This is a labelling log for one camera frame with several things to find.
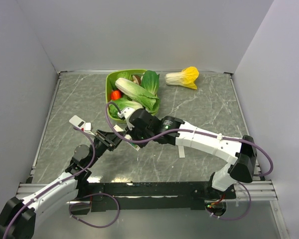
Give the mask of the slim white remote control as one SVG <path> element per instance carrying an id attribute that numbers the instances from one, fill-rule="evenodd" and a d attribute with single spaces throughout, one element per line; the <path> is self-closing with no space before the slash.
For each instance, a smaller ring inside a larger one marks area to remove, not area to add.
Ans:
<path id="1" fill-rule="evenodd" d="M 114 125 L 114 129 L 115 129 L 115 131 L 117 131 L 118 133 L 120 133 L 122 136 L 124 136 L 124 138 L 126 139 L 126 143 L 128 143 L 132 148 L 133 148 L 133 144 L 134 143 L 131 143 L 131 142 L 129 142 L 129 141 L 127 141 L 127 140 L 132 140 L 132 137 L 129 135 L 129 134 L 126 134 L 126 132 L 125 132 L 125 130 L 123 129 L 123 128 L 121 128 L 120 126 L 118 126 L 117 124 L 116 125 Z"/>

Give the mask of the white remote battery cover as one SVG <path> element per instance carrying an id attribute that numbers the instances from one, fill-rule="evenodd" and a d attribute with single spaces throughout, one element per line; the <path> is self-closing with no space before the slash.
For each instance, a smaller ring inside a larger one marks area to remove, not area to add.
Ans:
<path id="1" fill-rule="evenodd" d="M 179 158 L 185 158 L 185 151 L 183 146 L 178 147 Z"/>

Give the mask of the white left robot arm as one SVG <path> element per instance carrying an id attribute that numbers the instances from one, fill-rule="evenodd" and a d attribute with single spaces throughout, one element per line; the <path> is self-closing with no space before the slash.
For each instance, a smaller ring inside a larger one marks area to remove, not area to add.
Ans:
<path id="1" fill-rule="evenodd" d="M 0 213 L 0 239 L 30 239 L 36 227 L 65 203 L 91 197 L 89 169 L 107 150 L 114 150 L 125 134 L 97 131 L 94 138 L 87 132 L 84 135 L 91 144 L 76 147 L 69 166 L 57 179 L 29 196 L 6 202 Z"/>

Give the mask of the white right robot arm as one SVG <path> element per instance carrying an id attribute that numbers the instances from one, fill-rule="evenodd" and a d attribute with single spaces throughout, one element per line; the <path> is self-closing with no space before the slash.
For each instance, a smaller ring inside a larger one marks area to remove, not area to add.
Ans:
<path id="1" fill-rule="evenodd" d="M 124 116 L 132 139 L 139 141 L 140 147 L 146 145 L 145 139 L 152 138 L 160 144 L 194 148 L 226 161 L 210 176 L 207 191 L 212 198 L 221 197 L 236 182 L 253 182 L 257 150 L 252 137 L 226 138 L 172 116 L 158 119 L 144 109 L 127 108 Z"/>

